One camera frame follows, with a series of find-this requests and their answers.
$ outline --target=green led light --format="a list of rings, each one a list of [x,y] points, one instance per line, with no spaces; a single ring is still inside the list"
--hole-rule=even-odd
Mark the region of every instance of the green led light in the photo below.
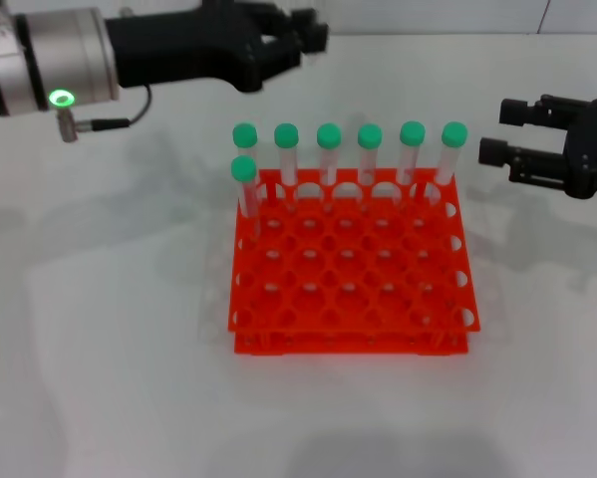
[[[75,103],[75,96],[68,90],[55,90],[48,96],[48,100],[57,108],[67,108]]]

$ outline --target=white table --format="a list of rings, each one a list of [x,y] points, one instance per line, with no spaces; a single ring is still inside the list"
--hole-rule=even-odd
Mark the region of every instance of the white table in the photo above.
[[[51,115],[0,121],[0,478],[597,478],[597,197],[506,182],[481,136],[558,151],[564,134],[497,124],[503,98],[597,98],[597,36],[334,38],[263,95],[156,88],[129,131],[63,145]],[[78,112],[128,115],[121,105]],[[226,332],[231,129],[262,164],[295,122],[448,120],[483,321],[468,356],[238,357]]]

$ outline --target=green cap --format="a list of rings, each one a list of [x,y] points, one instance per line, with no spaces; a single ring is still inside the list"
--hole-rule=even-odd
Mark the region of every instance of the green cap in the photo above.
[[[256,177],[256,161],[249,156],[238,156],[231,161],[231,175],[238,182],[250,182]]]
[[[278,147],[290,149],[298,144],[298,128],[290,122],[279,124],[274,131],[274,140]]]
[[[408,121],[402,125],[400,141],[407,146],[418,147],[425,142],[426,133],[425,126],[421,122]]]
[[[448,147],[462,147],[466,144],[467,138],[468,129],[465,124],[457,121],[447,124],[442,133],[442,142]]]
[[[256,133],[256,126],[250,122],[242,122],[237,124],[234,128],[233,134],[234,144],[236,147],[248,149],[253,147],[258,142],[258,134]]]
[[[342,143],[342,132],[333,124],[328,122],[318,128],[318,145],[323,149],[335,149]]]
[[[365,124],[358,131],[358,144],[364,149],[376,149],[382,144],[382,130],[377,124]]]

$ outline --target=white wall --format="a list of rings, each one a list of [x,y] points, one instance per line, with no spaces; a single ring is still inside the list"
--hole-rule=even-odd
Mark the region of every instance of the white wall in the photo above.
[[[277,0],[279,5],[323,7],[342,33],[535,33],[547,0]],[[137,13],[176,10],[197,0],[9,0],[13,11],[96,5],[108,16],[122,4]]]
[[[552,0],[543,33],[597,33],[597,0]]]

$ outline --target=test tube rack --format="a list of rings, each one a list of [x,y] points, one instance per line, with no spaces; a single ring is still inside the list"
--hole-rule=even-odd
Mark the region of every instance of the test tube rack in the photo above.
[[[479,332],[454,179],[414,183],[376,169],[299,169],[294,186],[260,170],[259,215],[237,212],[229,330],[238,354],[468,352]],[[430,201],[437,188],[440,201]]]

